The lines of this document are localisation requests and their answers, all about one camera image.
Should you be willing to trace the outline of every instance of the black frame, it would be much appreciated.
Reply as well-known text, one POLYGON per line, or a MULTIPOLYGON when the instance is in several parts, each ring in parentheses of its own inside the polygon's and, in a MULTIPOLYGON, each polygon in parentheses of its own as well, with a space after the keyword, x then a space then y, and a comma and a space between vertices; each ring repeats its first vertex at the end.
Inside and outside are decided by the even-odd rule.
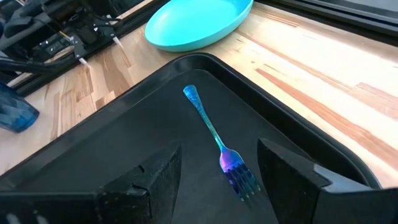
POLYGON ((398 12, 344 0, 256 1, 398 47, 398 12))

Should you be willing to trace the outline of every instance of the tray rim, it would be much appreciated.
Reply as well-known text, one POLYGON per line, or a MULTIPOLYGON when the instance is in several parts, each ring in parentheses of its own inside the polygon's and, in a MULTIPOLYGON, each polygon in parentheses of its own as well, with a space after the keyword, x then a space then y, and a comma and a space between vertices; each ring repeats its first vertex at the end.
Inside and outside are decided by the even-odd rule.
MULTIPOLYGON (((71 129, 68 131, 64 132, 61 134, 58 138, 54 139, 53 141, 49 142, 46 144, 44 147, 30 155, 29 157, 25 158, 23 161, 12 167, 11 169, 7 170, 3 175, 0 175, 0 191, 2 190, 12 190, 13 188, 17 187, 20 184, 23 184, 23 182, 27 181, 29 178, 33 178, 38 172, 40 172, 41 169, 43 169, 46 165, 50 164, 52 161, 57 159, 59 156, 61 156, 63 153, 67 152, 69 147, 65 147, 67 149, 64 149, 63 152, 58 154, 58 156, 54 157, 50 161, 47 161, 44 165, 39 167, 35 172, 28 172, 30 175, 25 175, 21 174, 19 175, 20 177, 16 177, 16 179, 23 179, 21 181, 16 181, 18 183, 14 183, 15 180, 11 180, 9 176, 11 175, 11 178, 13 175, 17 176, 18 173, 23 173, 25 172, 24 169, 19 170, 23 168, 23 166, 26 166, 31 160, 37 159, 39 156, 45 156, 43 153, 47 152, 48 149, 51 148, 54 144, 65 140, 67 137, 69 137, 69 134, 78 130, 80 127, 84 127, 84 125, 90 121, 92 121, 93 118, 96 116, 101 116, 102 113, 106 113, 107 110, 112 108, 112 106, 117 106, 117 104, 120 102, 120 100, 125 99, 127 96, 129 96, 131 93, 136 92, 135 95, 132 96, 139 96, 141 91, 145 92, 143 98, 145 96, 148 96, 161 88, 163 85, 165 85, 168 81, 171 79, 181 75, 183 72, 187 72, 189 70, 194 70, 194 69, 203 69, 203 67, 200 67, 200 65, 195 65, 198 66, 197 68, 194 67, 187 67, 186 64, 182 63, 186 60, 189 60, 190 58, 204 58, 205 60, 210 60, 212 63, 215 65, 218 65, 222 67, 223 69, 229 70, 230 72, 233 73, 235 78, 237 78, 239 81, 243 82, 246 84, 250 89, 257 95, 260 95, 262 99, 266 99, 267 101, 270 101, 277 109, 283 111, 287 116, 290 118, 296 120, 298 124, 309 131, 310 133, 319 136, 320 139, 322 139, 323 142, 326 144, 330 145, 332 148, 335 149, 336 152, 339 152, 344 158, 346 158, 353 167, 356 168, 357 172, 361 175, 363 180, 365 180, 366 184, 374 189, 382 189, 377 177, 374 175, 374 173, 371 171, 371 169, 366 165, 365 162, 363 162, 352 150, 348 149, 346 146, 344 146, 342 143, 328 135, 326 132, 315 126, 313 123, 310 121, 306 120, 304 117, 299 115, 297 112, 295 112, 293 109, 289 108, 287 105, 283 104, 281 101, 279 101, 276 97, 272 96, 270 93, 266 92, 264 89, 261 87, 257 86, 255 83, 250 81, 248 78, 246 78, 244 75, 240 74, 238 71, 236 71, 233 67, 230 67, 228 64, 226 64, 224 61, 219 59, 218 57, 209 54, 209 53, 190 53, 186 54, 180 57, 177 57, 173 60, 171 60, 169 63, 166 63, 163 67, 160 67, 158 70, 156 70, 154 73, 150 74, 148 77, 137 83, 136 85, 132 86, 130 89, 126 90, 123 94, 117 96, 114 100, 112 100, 110 103, 108 103, 106 106, 102 107, 101 109, 95 111, 93 114, 89 115, 87 118, 85 118, 83 121, 80 123, 74 125, 71 129), (161 73, 164 73, 164 71, 169 71, 165 75, 160 75, 161 73)), ((140 102, 143 98, 136 100, 134 103, 128 106, 128 108, 133 107, 135 104, 140 102)), ((101 123, 102 125, 105 125, 106 123, 110 122, 113 120, 113 118, 117 118, 118 115, 124 113, 126 110, 128 110, 127 107, 125 107, 125 110, 118 111, 117 113, 113 114, 113 117, 110 117, 105 123, 101 123)))

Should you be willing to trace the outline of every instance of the fork tines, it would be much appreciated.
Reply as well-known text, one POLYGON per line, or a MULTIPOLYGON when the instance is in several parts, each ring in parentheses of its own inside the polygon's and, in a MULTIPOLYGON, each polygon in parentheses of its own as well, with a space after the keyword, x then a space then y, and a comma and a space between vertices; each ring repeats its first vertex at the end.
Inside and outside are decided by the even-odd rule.
POLYGON ((244 201, 244 196, 249 198, 250 194, 254 195, 255 189, 261 191, 256 178, 245 164, 240 164, 238 166, 234 166, 232 169, 228 169, 228 171, 225 172, 225 175, 242 201, 244 201))

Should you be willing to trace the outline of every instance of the teal plastic bowl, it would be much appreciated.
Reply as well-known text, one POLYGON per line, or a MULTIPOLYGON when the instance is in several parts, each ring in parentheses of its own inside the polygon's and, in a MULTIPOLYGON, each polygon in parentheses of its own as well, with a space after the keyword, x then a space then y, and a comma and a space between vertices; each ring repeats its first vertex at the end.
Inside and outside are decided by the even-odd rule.
POLYGON ((158 49, 185 52, 210 45, 248 16, 253 0, 171 0, 145 28, 145 38, 158 49))

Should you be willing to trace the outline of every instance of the fork handle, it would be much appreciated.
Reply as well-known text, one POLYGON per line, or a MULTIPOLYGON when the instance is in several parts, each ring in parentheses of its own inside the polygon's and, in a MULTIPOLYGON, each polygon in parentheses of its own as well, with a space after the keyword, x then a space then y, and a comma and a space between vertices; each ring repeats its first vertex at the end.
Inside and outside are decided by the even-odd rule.
POLYGON ((217 142, 220 151, 222 152, 225 147, 224 143, 222 142, 220 136, 218 135, 216 129, 214 128, 213 124, 211 123, 209 117, 206 114, 206 111, 200 101, 199 94, 197 92, 197 88, 194 85, 188 85, 184 88, 185 96, 191 101, 194 107, 198 110, 201 118, 206 123, 207 127, 209 128, 210 132, 212 133, 214 139, 217 142))

